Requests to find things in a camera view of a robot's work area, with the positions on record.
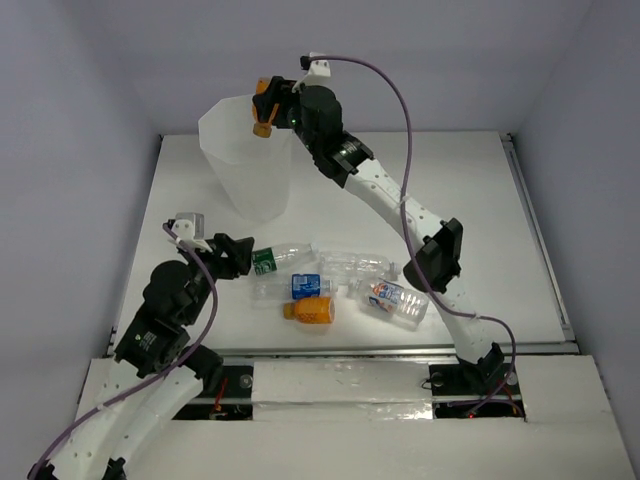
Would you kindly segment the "orange bottle with white label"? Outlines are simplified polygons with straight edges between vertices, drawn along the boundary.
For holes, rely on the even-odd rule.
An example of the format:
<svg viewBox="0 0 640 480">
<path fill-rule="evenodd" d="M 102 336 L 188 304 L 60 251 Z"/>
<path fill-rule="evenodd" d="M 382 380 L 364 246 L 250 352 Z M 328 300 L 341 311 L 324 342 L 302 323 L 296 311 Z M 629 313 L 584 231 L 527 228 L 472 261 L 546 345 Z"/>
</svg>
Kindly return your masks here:
<svg viewBox="0 0 640 480">
<path fill-rule="evenodd" d="M 255 94 L 252 97 L 253 133 L 256 136 L 260 138 L 269 138 L 271 136 L 273 119 L 279 107 L 277 100 L 277 81 L 273 78 L 259 78 Z"/>
</svg>

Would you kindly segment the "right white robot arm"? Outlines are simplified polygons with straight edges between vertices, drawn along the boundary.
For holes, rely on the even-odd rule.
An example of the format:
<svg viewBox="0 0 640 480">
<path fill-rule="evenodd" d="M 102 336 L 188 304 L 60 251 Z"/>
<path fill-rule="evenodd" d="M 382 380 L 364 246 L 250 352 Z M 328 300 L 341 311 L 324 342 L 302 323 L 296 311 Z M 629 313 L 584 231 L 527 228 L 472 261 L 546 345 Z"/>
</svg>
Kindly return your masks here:
<svg viewBox="0 0 640 480">
<path fill-rule="evenodd" d="M 438 217 L 406 194 L 373 151 L 344 129 L 341 105 L 329 88 L 261 78 L 252 104 L 255 135 L 267 137 L 274 128 L 294 132 L 326 178 L 403 237 L 410 255 L 404 278 L 435 304 L 453 339 L 462 384 L 479 395 L 494 392 L 504 379 L 504 354 L 473 311 L 460 277 L 462 224 Z"/>
</svg>

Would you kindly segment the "orange textured juice bottle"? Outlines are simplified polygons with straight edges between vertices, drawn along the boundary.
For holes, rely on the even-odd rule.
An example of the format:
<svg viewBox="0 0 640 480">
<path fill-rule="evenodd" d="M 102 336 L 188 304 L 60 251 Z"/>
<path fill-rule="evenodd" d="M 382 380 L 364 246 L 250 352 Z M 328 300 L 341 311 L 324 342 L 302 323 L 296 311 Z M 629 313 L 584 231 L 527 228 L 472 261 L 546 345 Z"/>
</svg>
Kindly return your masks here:
<svg viewBox="0 0 640 480">
<path fill-rule="evenodd" d="M 328 325 L 334 322 L 335 305 L 331 297 L 307 297 L 283 305 L 283 316 L 302 324 Z"/>
</svg>

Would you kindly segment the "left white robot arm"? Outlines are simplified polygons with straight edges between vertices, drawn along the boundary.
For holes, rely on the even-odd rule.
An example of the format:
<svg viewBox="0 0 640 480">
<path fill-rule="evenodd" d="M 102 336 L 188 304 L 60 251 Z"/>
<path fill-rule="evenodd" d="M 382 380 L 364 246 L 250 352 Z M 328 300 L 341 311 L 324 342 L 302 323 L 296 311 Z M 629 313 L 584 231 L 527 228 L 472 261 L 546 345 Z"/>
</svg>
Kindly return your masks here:
<svg viewBox="0 0 640 480">
<path fill-rule="evenodd" d="M 135 457 L 182 407 L 219 388 L 222 357 L 187 329 L 205 304 L 218 303 L 217 281 L 249 273 L 254 240 L 224 233 L 171 240 L 181 257 L 151 272 L 94 407 L 52 442 L 28 478 L 125 479 Z"/>
</svg>

